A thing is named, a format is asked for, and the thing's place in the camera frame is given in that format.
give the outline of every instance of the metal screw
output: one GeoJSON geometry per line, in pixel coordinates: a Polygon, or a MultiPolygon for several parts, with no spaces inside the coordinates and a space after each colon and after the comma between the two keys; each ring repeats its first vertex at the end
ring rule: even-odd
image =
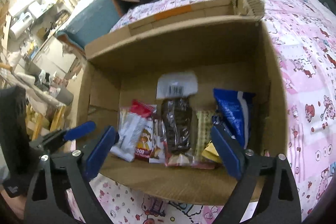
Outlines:
{"type": "Polygon", "coordinates": [[[253,150],[251,150],[251,149],[246,149],[246,150],[245,150],[245,154],[248,155],[248,156],[253,156],[253,155],[254,155],[254,152],[253,152],[253,150]]]}
{"type": "Polygon", "coordinates": [[[279,154],[278,157],[281,160],[285,160],[286,159],[286,156],[284,154],[279,154]]]}
{"type": "Polygon", "coordinates": [[[43,155],[41,157],[41,161],[47,161],[49,159],[49,156],[48,155],[43,155]]]}
{"type": "Polygon", "coordinates": [[[72,152],[72,155],[73,155],[74,157],[78,157],[81,153],[82,153],[82,152],[81,152],[80,150],[75,150],[75,151],[72,152]]]}

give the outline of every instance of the open cardboard box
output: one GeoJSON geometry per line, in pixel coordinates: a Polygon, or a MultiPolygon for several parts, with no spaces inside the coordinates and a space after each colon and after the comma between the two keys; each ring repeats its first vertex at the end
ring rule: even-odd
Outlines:
{"type": "MultiPolygon", "coordinates": [[[[212,0],[172,9],[125,26],[85,48],[78,123],[117,126],[118,110],[132,99],[157,104],[158,78],[192,70],[199,90],[193,109],[216,108],[213,88],[255,92],[248,148],[271,156],[286,153],[286,107],[282,79],[260,0],[212,0]]],[[[103,175],[147,194],[182,203],[223,205],[236,180],[215,170],[168,168],[109,154],[103,175]]],[[[252,200],[259,198],[263,179],[252,200]]]]}

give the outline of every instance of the blue chip bag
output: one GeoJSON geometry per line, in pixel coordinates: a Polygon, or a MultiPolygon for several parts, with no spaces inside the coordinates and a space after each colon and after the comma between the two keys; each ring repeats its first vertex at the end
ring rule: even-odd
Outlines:
{"type": "Polygon", "coordinates": [[[254,93],[213,89],[213,95],[217,101],[223,118],[227,120],[232,133],[236,136],[242,148],[246,149],[251,131],[251,110],[254,93]]]}

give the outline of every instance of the bedsheet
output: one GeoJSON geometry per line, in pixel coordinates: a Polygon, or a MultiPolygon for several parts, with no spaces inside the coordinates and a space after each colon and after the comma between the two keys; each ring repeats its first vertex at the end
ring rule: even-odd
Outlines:
{"type": "MultiPolygon", "coordinates": [[[[174,7],[206,0],[160,0],[130,10],[112,28],[174,7]]],[[[263,0],[262,19],[272,39],[287,97],[287,157],[301,203],[302,219],[325,193],[336,169],[336,22],[318,0],[263,0]]],[[[91,186],[114,223],[211,224],[221,207],[163,202],[164,216],[149,210],[155,198],[99,175],[91,186]]],[[[80,212],[71,190],[74,216],[80,212]]],[[[245,219],[251,217],[250,204],[245,219]]]]}

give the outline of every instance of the barcode label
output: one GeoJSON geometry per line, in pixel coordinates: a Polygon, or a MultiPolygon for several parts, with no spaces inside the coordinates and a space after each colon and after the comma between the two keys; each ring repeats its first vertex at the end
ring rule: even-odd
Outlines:
{"type": "Polygon", "coordinates": [[[170,85],[168,87],[168,96],[183,96],[183,86],[170,85]]]}

